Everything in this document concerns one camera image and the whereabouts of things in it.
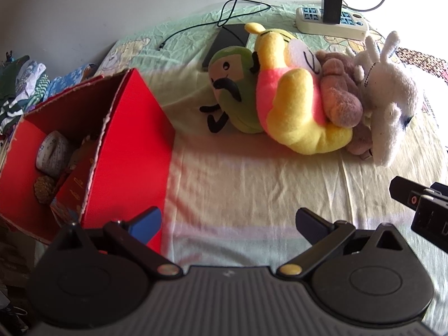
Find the white bunny plush toy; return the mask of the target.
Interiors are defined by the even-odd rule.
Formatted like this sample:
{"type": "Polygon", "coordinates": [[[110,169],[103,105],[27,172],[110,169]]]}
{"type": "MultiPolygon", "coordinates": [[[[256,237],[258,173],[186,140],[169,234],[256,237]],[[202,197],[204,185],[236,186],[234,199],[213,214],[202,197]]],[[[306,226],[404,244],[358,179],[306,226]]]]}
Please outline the white bunny plush toy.
{"type": "Polygon", "coordinates": [[[415,80],[393,61],[399,43],[399,35],[393,31],[381,49],[367,36],[365,50],[346,51],[353,58],[354,82],[364,111],[347,150],[383,167],[393,163],[405,130],[422,103],[415,80]]]}

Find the brown bear plush toy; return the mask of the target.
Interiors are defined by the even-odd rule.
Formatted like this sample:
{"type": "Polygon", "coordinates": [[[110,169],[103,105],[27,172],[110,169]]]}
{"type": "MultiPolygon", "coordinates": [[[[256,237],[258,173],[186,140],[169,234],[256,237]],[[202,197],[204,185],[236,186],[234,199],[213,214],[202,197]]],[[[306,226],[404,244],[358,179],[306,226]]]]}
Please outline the brown bear plush toy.
{"type": "Polygon", "coordinates": [[[352,55],[341,52],[316,52],[322,68],[320,93],[323,111],[338,127],[352,130],[352,139],[346,150],[362,159],[371,156],[370,127],[364,123],[364,107],[355,82],[355,65],[352,55]]]}

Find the yellow tiger plush toy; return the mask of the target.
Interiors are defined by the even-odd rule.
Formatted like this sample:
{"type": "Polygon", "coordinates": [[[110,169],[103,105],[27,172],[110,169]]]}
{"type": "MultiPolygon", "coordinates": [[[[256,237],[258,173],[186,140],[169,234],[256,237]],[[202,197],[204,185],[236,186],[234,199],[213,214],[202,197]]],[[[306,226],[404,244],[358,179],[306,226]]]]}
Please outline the yellow tiger plush toy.
{"type": "Polygon", "coordinates": [[[259,122],[268,136],[302,155],[331,153],[349,144],[352,129],[333,124],[323,111],[322,67],[299,38],[250,22],[258,62],[255,90],[259,122]]]}

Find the green avocado plush toy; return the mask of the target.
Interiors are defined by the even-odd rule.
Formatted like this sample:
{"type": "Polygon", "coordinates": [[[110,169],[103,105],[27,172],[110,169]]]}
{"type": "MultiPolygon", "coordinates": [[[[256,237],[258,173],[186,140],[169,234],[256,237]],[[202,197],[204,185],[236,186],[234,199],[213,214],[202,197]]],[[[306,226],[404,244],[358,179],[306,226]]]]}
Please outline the green avocado plush toy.
{"type": "Polygon", "coordinates": [[[216,104],[200,107],[210,132],[217,134],[228,123],[245,134],[263,132],[255,95],[258,68],[253,52],[243,46],[226,47],[210,59],[208,76],[216,104]]]}

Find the small red gift box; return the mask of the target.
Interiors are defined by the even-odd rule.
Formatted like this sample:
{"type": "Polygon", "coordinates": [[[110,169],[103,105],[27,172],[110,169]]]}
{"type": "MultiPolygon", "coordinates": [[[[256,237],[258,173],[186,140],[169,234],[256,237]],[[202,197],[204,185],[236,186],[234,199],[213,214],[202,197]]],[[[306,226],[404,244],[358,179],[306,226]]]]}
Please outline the small red gift box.
{"type": "Polygon", "coordinates": [[[87,137],[80,148],[74,151],[67,168],[62,172],[50,203],[59,226],[77,221],[80,216],[97,144],[98,140],[87,137]]]}

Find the red cardboard box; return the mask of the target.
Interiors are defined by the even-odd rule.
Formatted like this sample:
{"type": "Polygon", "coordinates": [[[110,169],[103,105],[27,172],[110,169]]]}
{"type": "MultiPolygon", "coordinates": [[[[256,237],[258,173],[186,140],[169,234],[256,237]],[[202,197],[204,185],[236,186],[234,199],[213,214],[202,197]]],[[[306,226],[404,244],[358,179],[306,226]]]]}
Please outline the red cardboard box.
{"type": "Polygon", "coordinates": [[[100,228],[162,208],[175,130],[143,77],[130,69],[95,77],[39,104],[18,122],[1,167],[1,220],[48,244],[60,227],[34,195],[38,148],[58,131],[71,149],[98,140],[78,222],[100,228]]]}

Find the cartoon print bed sheet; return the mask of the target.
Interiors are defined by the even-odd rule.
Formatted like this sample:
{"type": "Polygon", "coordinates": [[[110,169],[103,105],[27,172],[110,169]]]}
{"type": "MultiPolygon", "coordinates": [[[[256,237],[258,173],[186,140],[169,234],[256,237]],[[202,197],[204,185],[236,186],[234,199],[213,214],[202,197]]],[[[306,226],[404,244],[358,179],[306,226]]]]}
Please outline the cartoon print bed sheet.
{"type": "Polygon", "coordinates": [[[377,167],[345,150],[303,156],[265,134],[227,125],[218,134],[199,110],[214,103],[202,61],[217,34],[210,12],[118,40],[99,66],[109,75],[135,67],[175,128],[163,210],[162,254],[191,265],[278,267],[307,248],[295,213],[373,229],[390,222],[430,274],[434,300],[424,318],[447,333],[447,254],[411,229],[412,210],[389,196],[395,176],[430,186],[447,182],[447,84],[413,67],[424,104],[394,163],[377,167]]]}

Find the pine cone in box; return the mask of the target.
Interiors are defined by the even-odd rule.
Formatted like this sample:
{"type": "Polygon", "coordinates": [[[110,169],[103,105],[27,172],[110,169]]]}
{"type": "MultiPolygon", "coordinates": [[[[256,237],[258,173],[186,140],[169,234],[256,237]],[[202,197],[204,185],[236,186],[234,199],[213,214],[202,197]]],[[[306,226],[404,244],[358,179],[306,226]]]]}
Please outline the pine cone in box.
{"type": "Polygon", "coordinates": [[[41,204],[49,204],[55,192],[55,180],[49,176],[38,177],[33,188],[37,201],[41,204]]]}

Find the tape roll in box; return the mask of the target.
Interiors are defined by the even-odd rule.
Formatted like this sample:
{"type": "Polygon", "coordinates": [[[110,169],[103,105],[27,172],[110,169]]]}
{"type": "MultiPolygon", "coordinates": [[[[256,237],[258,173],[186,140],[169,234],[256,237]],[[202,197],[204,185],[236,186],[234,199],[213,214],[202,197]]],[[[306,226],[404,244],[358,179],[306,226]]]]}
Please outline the tape roll in box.
{"type": "Polygon", "coordinates": [[[57,177],[67,165],[68,154],[67,139],[55,130],[41,142],[36,154],[36,168],[51,177],[57,177]]]}

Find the brown patterned bedspread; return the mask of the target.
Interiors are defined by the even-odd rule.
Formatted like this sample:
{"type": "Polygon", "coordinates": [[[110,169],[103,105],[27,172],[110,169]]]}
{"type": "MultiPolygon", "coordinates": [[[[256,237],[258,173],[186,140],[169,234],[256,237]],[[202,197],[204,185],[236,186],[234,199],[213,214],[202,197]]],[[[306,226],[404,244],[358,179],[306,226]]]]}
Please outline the brown patterned bedspread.
{"type": "Polygon", "coordinates": [[[406,48],[397,48],[396,55],[403,63],[419,67],[448,83],[447,60],[406,48]]]}

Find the blue white patterned cloth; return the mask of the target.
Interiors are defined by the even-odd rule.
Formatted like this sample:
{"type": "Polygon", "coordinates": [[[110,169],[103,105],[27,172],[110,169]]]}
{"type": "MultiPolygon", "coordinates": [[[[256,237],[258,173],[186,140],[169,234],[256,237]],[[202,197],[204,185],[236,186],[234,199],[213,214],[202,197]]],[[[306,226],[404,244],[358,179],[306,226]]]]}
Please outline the blue white patterned cloth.
{"type": "Polygon", "coordinates": [[[84,80],[90,79],[96,73],[96,70],[97,65],[94,63],[90,63],[76,68],[65,76],[54,78],[49,83],[43,100],[46,101],[56,94],[66,90],[67,88],[76,86],[84,80]]]}

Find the pile of folded clothes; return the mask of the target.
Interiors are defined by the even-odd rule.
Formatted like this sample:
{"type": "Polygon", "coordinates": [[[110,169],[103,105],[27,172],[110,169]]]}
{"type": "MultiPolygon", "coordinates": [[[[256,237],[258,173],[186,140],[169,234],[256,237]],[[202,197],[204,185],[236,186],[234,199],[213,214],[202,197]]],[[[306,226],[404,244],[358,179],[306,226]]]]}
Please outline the pile of folded clothes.
{"type": "Polygon", "coordinates": [[[1,135],[6,137],[20,118],[43,100],[49,86],[46,65],[28,55],[6,51],[1,62],[1,135]]]}

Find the white power strip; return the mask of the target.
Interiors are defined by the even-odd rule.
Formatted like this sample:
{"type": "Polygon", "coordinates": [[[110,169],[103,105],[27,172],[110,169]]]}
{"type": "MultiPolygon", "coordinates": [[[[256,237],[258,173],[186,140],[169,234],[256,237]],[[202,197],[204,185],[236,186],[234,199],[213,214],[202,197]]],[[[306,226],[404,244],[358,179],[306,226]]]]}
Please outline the white power strip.
{"type": "Polygon", "coordinates": [[[301,33],[335,36],[363,41],[369,31],[368,22],[360,14],[342,9],[338,24],[323,22],[323,10],[317,7],[298,7],[296,26],[301,33]]]}

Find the black charger adapter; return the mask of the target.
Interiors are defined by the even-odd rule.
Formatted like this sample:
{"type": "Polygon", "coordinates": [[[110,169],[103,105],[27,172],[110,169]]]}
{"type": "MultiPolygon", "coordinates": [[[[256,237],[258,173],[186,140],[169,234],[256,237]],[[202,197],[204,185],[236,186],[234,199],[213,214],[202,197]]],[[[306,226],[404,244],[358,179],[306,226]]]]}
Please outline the black charger adapter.
{"type": "Polygon", "coordinates": [[[321,0],[322,21],[325,24],[339,24],[342,0],[321,0]]]}

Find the black smartphone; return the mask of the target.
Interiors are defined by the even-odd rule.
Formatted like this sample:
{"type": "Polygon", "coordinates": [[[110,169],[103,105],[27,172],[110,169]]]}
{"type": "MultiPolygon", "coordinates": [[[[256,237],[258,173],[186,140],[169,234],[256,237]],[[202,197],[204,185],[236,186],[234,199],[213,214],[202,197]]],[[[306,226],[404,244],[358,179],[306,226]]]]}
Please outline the black smartphone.
{"type": "Polygon", "coordinates": [[[229,46],[245,47],[248,38],[249,33],[245,30],[244,24],[230,24],[221,27],[202,61],[202,71],[208,71],[210,60],[218,51],[229,46]]]}

